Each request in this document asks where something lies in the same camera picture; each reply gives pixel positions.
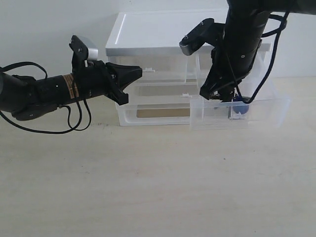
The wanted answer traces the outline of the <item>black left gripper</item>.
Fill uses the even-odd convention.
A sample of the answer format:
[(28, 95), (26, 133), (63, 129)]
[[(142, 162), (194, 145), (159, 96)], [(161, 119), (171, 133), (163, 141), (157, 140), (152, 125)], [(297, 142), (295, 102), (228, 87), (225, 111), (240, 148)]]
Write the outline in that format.
[(92, 66), (72, 62), (70, 98), (93, 98), (105, 95), (117, 104), (127, 104), (128, 94), (123, 90), (143, 76), (139, 66), (125, 66), (95, 61)]

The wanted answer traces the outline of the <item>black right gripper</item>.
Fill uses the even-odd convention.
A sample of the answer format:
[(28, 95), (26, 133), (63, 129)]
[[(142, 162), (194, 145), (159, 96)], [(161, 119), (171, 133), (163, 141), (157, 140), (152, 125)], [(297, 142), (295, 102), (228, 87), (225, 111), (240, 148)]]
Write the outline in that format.
[(213, 23), (209, 37), (212, 50), (212, 67), (200, 88), (204, 99), (230, 102), (235, 96), (235, 84), (222, 84), (221, 79), (245, 78), (252, 69), (261, 44), (262, 24), (255, 22)]

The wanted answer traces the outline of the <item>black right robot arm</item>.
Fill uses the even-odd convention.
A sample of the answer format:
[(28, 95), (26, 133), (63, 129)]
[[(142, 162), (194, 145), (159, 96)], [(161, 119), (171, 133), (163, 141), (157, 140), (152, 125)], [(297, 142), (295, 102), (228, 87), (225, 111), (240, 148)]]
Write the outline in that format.
[(191, 49), (198, 49), (203, 43), (214, 47), (211, 52), (212, 66), (200, 95), (205, 99), (231, 101), (238, 85), (253, 68), (262, 38), (275, 35), (273, 54), (266, 75), (249, 98), (242, 101), (249, 104), (258, 94), (272, 70), (278, 41), (286, 27), (290, 13), (314, 15), (314, 0), (230, 0), (226, 22), (216, 23), (207, 18), (192, 30), (196, 43)]

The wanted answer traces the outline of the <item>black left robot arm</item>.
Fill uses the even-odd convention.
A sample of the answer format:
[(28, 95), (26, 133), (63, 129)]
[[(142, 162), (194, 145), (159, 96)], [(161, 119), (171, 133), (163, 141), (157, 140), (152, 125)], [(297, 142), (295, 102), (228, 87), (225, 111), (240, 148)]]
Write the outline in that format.
[(30, 76), (9, 75), (7, 71), (29, 62), (16, 63), (0, 70), (0, 109), (18, 121), (37, 119), (64, 105), (106, 96), (118, 105), (129, 102), (124, 89), (140, 79), (139, 66), (123, 66), (95, 61), (67, 75), (36, 80)]

